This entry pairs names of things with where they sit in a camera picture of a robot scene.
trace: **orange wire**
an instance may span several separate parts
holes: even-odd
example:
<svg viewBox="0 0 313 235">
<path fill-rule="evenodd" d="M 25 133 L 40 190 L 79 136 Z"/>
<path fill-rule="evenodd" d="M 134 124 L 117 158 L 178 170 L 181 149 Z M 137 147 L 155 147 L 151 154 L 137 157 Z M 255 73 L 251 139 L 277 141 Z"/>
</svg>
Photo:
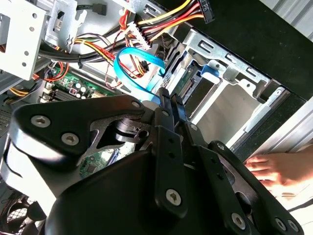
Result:
<svg viewBox="0 0 313 235">
<path fill-rule="evenodd" d="M 181 19 L 180 21 L 177 21 L 169 26 L 167 26 L 166 28 L 164 28 L 163 30 L 161 30 L 156 36 L 154 36 L 153 38 L 151 38 L 149 40 L 149 42 L 152 42 L 153 40 L 157 39 L 159 36 L 161 36 L 163 33 L 165 33 L 168 29 L 178 25 L 178 24 L 181 24 L 185 21 L 188 21 L 188 20 L 191 20 L 191 19 L 194 19 L 194 18 L 204 18 L 204 16 L 202 14 L 195 14 L 195 15 L 192 15 L 192 16 L 188 16 L 186 17 L 185 19 Z"/>
<path fill-rule="evenodd" d="M 68 70 L 69 70 L 69 63 L 67 63 L 67 68 L 66 68 L 65 72 L 63 73 L 63 75 L 62 75 L 61 77 L 56 78 L 56 79 L 46 78 L 46 79 L 45 79 L 45 81 L 48 81 L 48 82 L 55 82 L 55 81 L 59 81 L 59 80 L 61 80 L 62 78 L 64 78 L 64 77 L 66 76 L 66 74 L 67 74 Z"/>
</svg>

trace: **capacitor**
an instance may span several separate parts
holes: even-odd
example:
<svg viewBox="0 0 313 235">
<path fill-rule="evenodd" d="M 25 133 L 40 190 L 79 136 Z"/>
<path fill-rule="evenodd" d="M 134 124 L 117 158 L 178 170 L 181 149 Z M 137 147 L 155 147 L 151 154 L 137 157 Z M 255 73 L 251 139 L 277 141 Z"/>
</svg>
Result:
<svg viewBox="0 0 313 235">
<path fill-rule="evenodd" d="M 81 87 L 81 88 L 80 88 L 80 91 L 81 91 L 82 93 L 85 93 L 85 92 L 86 92 L 86 90 L 87 90 L 87 88 L 86 88 L 86 87 Z"/>
<path fill-rule="evenodd" d="M 77 82 L 77 83 L 75 84 L 75 87 L 76 87 L 77 89 L 79 89 L 79 88 L 82 87 L 82 84 L 81 84 L 80 82 Z"/>
</svg>

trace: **metal bracket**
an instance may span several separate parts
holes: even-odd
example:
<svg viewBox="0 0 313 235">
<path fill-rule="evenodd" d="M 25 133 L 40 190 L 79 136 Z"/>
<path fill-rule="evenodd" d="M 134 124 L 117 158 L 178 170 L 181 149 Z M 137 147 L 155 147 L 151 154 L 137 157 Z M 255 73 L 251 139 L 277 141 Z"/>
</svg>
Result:
<svg viewBox="0 0 313 235">
<path fill-rule="evenodd" d="M 55 0 L 51 11 L 51 18 L 48 23 L 45 41 L 58 46 L 67 52 L 72 51 L 77 30 L 85 21 L 87 11 L 81 11 L 79 18 L 76 20 L 77 1 L 75 0 Z M 64 12 L 62 26 L 60 31 L 55 32 L 55 24 L 58 20 L 58 13 Z"/>
<path fill-rule="evenodd" d="M 28 1 L 2 0 L 0 15 L 10 19 L 1 23 L 1 28 L 7 28 L 4 24 L 9 24 L 9 27 L 5 53 L 0 52 L 0 69 L 30 80 L 38 56 L 46 12 Z M 22 43 L 17 35 L 22 36 Z"/>
</svg>

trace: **red wire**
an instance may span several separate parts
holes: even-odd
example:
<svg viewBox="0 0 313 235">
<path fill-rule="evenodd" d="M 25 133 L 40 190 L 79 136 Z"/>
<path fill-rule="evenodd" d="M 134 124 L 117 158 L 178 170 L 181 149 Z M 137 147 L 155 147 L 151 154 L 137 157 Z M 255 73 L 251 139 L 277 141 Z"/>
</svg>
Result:
<svg viewBox="0 0 313 235">
<path fill-rule="evenodd" d="M 65 75 L 67 74 L 68 70 L 69 70 L 69 63 L 67 63 L 67 68 L 66 68 L 65 72 L 63 73 L 63 75 L 62 75 L 61 77 L 58 77 L 58 78 L 56 78 L 56 79 L 54 79 L 54 78 L 46 78 L 45 81 L 48 81 L 48 82 L 55 82 L 55 81 L 61 80 L 62 78 L 65 77 Z"/>
<path fill-rule="evenodd" d="M 144 33 L 149 33 L 149 32 L 155 31 L 155 30 L 160 29 L 160 28 L 165 28 L 167 26 L 170 26 L 173 23 L 176 23 L 177 21 L 180 21 L 181 19 L 189 16 L 199 5 L 200 4 L 197 2 L 193 7 L 191 7 L 189 9 L 189 11 L 187 11 L 185 14 L 183 14 L 180 17 L 178 17 L 177 19 L 174 19 L 174 20 L 172 20 L 172 21 L 170 21 L 168 23 L 163 23 L 163 24 L 161 24 L 161 25 L 159 25 L 157 27 L 153 27 L 153 28 L 147 29 L 147 30 L 144 31 Z"/>
</svg>

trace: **wire bundle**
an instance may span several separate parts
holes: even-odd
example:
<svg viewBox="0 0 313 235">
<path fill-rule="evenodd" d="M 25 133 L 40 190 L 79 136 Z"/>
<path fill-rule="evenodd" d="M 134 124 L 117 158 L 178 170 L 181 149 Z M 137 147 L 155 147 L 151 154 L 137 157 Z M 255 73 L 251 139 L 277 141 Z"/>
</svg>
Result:
<svg viewBox="0 0 313 235">
<path fill-rule="evenodd" d="M 149 42 L 152 42 L 176 25 L 191 19 L 203 18 L 199 6 L 196 0 L 187 0 L 172 11 L 149 20 L 139 21 L 137 24 L 142 25 L 143 33 L 149 38 Z"/>
</svg>

